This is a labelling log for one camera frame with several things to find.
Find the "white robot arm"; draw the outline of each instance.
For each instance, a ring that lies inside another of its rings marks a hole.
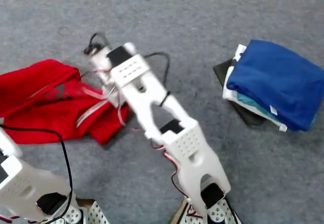
[[[66,180],[19,159],[21,150],[3,129],[0,129],[0,149],[2,206],[27,220],[43,221],[61,216],[69,205],[66,213],[73,211],[76,218],[68,220],[71,224],[78,223],[80,208]]]
[[[208,209],[225,197],[230,184],[199,123],[164,88],[133,44],[110,50],[109,46],[90,43],[84,53],[90,56],[98,76],[108,87],[104,86],[103,90],[109,92],[117,87],[114,95],[107,95],[109,100],[115,106],[116,102],[126,101],[145,136],[165,148],[168,158],[177,165],[179,183],[188,203],[207,223]],[[161,129],[153,120],[153,104],[167,110],[174,118]]]

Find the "folded blue shirt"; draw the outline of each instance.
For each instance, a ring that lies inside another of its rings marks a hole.
[[[324,96],[324,71],[285,47],[252,40],[227,87],[275,113],[289,129],[307,131]]]

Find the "gray felt mat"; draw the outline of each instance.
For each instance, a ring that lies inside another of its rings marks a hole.
[[[248,128],[222,100],[212,70],[252,38],[324,66],[323,8],[324,0],[0,0],[0,72],[45,58],[84,70],[81,51],[95,31],[115,46],[131,41],[143,54],[165,51],[172,58],[168,88],[200,122],[244,223],[323,223],[323,110],[310,132],[282,133],[271,123]],[[163,59],[149,62],[161,76]],[[166,120],[160,111],[156,118]],[[67,142],[75,192],[96,199],[111,223],[167,223],[182,200],[170,181],[174,167],[131,131],[137,125],[132,120],[108,147],[87,137]],[[60,145],[22,150],[31,164],[67,175]]]

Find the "clothing tag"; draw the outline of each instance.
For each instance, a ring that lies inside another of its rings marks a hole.
[[[95,111],[97,111],[99,108],[101,108],[103,105],[105,105],[106,103],[108,103],[109,100],[102,100],[99,103],[95,104],[94,106],[92,106],[90,109],[88,109],[83,115],[80,116],[80,118],[76,121],[76,127],[78,128],[81,123],[88,118],[92,113],[94,113]]]
[[[278,115],[278,112],[275,108],[273,108],[271,105],[270,105],[270,112],[274,115]]]
[[[280,127],[279,127],[279,130],[282,131],[282,132],[286,132],[288,129],[288,127],[285,125],[285,124],[282,124]]]

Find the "wire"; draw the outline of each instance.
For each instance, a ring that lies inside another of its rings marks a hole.
[[[94,34],[91,36],[90,40],[89,40],[89,45],[92,44],[93,39],[94,39],[95,37],[97,37],[97,36],[100,37],[100,38],[104,41],[105,45],[106,45],[108,48],[112,48],[112,47],[110,46],[110,43],[109,43],[109,41],[107,40],[105,34],[102,33],[102,32],[96,32],[96,33],[94,33]]]
[[[232,214],[233,214],[235,224],[238,224],[238,221],[237,221],[237,218],[236,218],[236,213],[235,213],[234,209],[232,208],[232,206],[230,205],[227,196],[225,196],[224,199],[225,199],[226,202],[227,202],[227,206],[228,206],[229,210],[230,210],[230,211],[232,212]]]
[[[64,154],[64,158],[65,158],[65,163],[66,163],[66,168],[67,168],[67,173],[68,173],[68,176],[69,176],[69,184],[70,184],[70,188],[71,188],[71,191],[69,193],[69,197],[68,197],[68,201],[67,201],[67,205],[66,205],[66,208],[65,210],[63,211],[63,213],[61,215],[59,215],[58,217],[44,223],[44,224],[50,224],[52,222],[55,222],[57,221],[58,219],[62,218],[68,211],[69,207],[70,207],[70,204],[71,204],[71,201],[72,201],[72,193],[73,193],[73,183],[72,183],[72,174],[71,174],[71,168],[70,168],[70,163],[69,163],[69,159],[67,157],[67,152],[66,152],[66,148],[65,148],[65,144],[64,144],[64,141],[62,139],[62,136],[57,133],[56,131],[54,130],[50,130],[50,129],[38,129],[38,128],[20,128],[20,127],[11,127],[11,126],[7,126],[7,125],[4,125],[4,124],[0,124],[0,127],[3,128],[3,129],[9,129],[9,130],[16,130],[16,131],[39,131],[39,132],[47,132],[47,133],[51,133],[51,134],[55,134],[57,135],[60,143],[61,143],[61,146],[62,146],[62,150],[63,150],[63,154]]]
[[[191,208],[193,209],[193,206],[192,205],[190,205],[189,208],[187,209],[187,216],[201,218],[201,219],[203,218],[200,215],[196,215],[197,212],[194,209],[193,209],[193,213],[189,213],[189,211],[190,211]]]
[[[2,215],[0,215],[0,220],[4,221],[4,222],[6,222],[6,223],[12,223],[12,220],[10,220],[9,218],[4,217],[4,216],[2,216]]]
[[[163,156],[165,157],[165,158],[167,158],[168,160],[170,160],[172,163],[173,163],[173,165],[174,165],[174,167],[176,168],[176,170],[175,170],[175,172],[171,175],[171,181],[172,181],[172,184],[174,185],[174,187],[181,193],[181,194],[183,194],[186,198],[188,198],[188,196],[184,193],[184,191],[183,190],[181,190],[177,185],[176,185],[176,183],[175,183],[175,181],[174,181],[174,176],[177,174],[177,172],[178,172],[178,164],[175,162],[175,160],[173,160],[173,158],[170,156],[170,155],[168,155],[165,151],[163,152]]]
[[[164,149],[164,146],[163,145],[162,146],[155,147],[154,144],[153,144],[153,141],[151,139],[150,139],[150,143],[151,143],[152,148],[155,149],[155,150],[162,150],[162,149]]]
[[[122,104],[120,103],[121,98],[120,98],[120,93],[118,92],[118,109],[117,109],[117,115],[118,115],[118,120],[122,126],[126,126],[126,123],[123,121],[122,114],[120,112],[122,108]]]
[[[166,86],[167,83],[167,79],[168,79],[168,73],[169,73],[169,68],[170,68],[170,63],[171,63],[171,59],[170,59],[170,55],[166,52],[154,52],[152,54],[149,55],[145,55],[144,58],[150,58],[152,56],[164,56],[167,59],[166,62],[166,68],[164,71],[164,75],[163,75],[163,86]]]

